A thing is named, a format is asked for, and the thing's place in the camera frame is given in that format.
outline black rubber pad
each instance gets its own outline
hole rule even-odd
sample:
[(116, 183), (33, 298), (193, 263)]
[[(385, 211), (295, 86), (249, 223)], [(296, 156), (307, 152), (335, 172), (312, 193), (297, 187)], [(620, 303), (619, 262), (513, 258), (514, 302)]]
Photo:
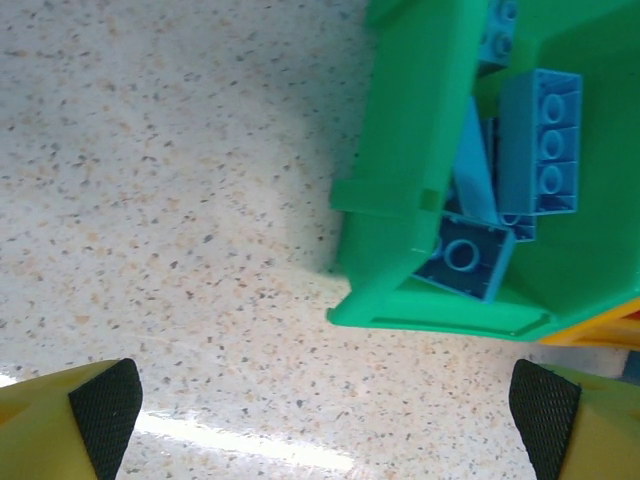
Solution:
[(114, 480), (142, 406), (142, 385), (130, 358), (69, 394), (69, 402), (98, 480)]
[(511, 377), (509, 407), (538, 480), (558, 480), (582, 389), (527, 360)]

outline yellow plastic piece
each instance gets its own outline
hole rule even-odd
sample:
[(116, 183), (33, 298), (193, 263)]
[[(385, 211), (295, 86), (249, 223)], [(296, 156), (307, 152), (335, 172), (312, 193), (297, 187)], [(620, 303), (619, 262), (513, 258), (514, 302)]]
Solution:
[(540, 340), (547, 345), (613, 347), (640, 351), (640, 297)]
[(640, 478), (640, 387), (543, 365), (582, 387), (558, 480)]
[(116, 362), (0, 388), (0, 479), (96, 480), (67, 395)]

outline lego stud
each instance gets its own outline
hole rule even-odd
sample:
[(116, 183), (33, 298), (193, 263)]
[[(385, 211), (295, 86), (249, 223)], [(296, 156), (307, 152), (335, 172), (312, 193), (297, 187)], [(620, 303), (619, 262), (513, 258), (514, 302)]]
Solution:
[(518, 3), (514, 0), (504, 0), (500, 6), (500, 17), (505, 22), (512, 22), (518, 16)]
[(564, 152), (564, 139), (557, 130), (549, 130), (542, 135), (540, 151), (543, 160), (556, 160)]
[(555, 195), (562, 188), (562, 172), (555, 165), (549, 165), (542, 170), (540, 175), (540, 193), (543, 195)]
[(564, 118), (565, 105), (560, 95), (552, 93), (542, 101), (542, 123), (554, 125)]
[(437, 260), (442, 256), (442, 238), (436, 238), (436, 244), (433, 247), (433, 252), (429, 257), (429, 260)]
[(469, 240), (454, 240), (444, 251), (444, 262), (457, 272), (472, 272), (480, 263), (480, 250)]
[(520, 222), (520, 215), (500, 215), (500, 221), (506, 227), (513, 227)]
[(493, 41), (493, 50), (498, 57), (505, 57), (511, 53), (513, 42), (506, 33), (496, 35)]

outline speckled floor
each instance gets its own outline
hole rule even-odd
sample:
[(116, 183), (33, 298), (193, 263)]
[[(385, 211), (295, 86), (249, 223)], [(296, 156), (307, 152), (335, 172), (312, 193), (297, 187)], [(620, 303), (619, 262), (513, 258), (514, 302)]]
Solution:
[(620, 372), (324, 319), (365, 1), (0, 4), (0, 380), (134, 358), (120, 479), (533, 479), (513, 362)]

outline blue lego brick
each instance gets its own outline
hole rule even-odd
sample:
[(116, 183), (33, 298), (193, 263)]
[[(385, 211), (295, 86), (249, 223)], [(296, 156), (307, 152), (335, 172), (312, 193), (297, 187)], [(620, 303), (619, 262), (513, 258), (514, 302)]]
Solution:
[(517, 17), (516, 0), (490, 0), (487, 26), (478, 53), (478, 76), (509, 66)]
[(453, 179), (462, 213), (483, 222), (499, 224), (491, 172), (473, 97), (453, 164)]
[[(482, 138), (487, 152), (487, 161), (494, 191), (498, 183), (496, 163), (498, 151), (498, 119), (486, 118), (480, 121)], [(516, 242), (533, 242), (536, 239), (537, 217), (534, 215), (504, 215), (498, 213), (500, 225), (509, 227), (516, 235)]]
[(496, 185), (496, 164), (498, 156), (498, 119), (496, 117), (485, 118), (480, 120), (480, 130), (482, 131), (482, 140), (484, 141), (485, 152), (487, 153), (487, 165), (491, 182), (495, 191)]
[(622, 380), (640, 385), (640, 352), (629, 352)]
[(582, 76), (537, 69), (500, 93), (498, 211), (515, 215), (578, 209)]
[(414, 278), (491, 303), (515, 246), (511, 229), (445, 212), (431, 258)]
[(534, 242), (538, 217), (535, 215), (500, 214), (500, 224), (509, 227), (516, 235), (516, 242)]

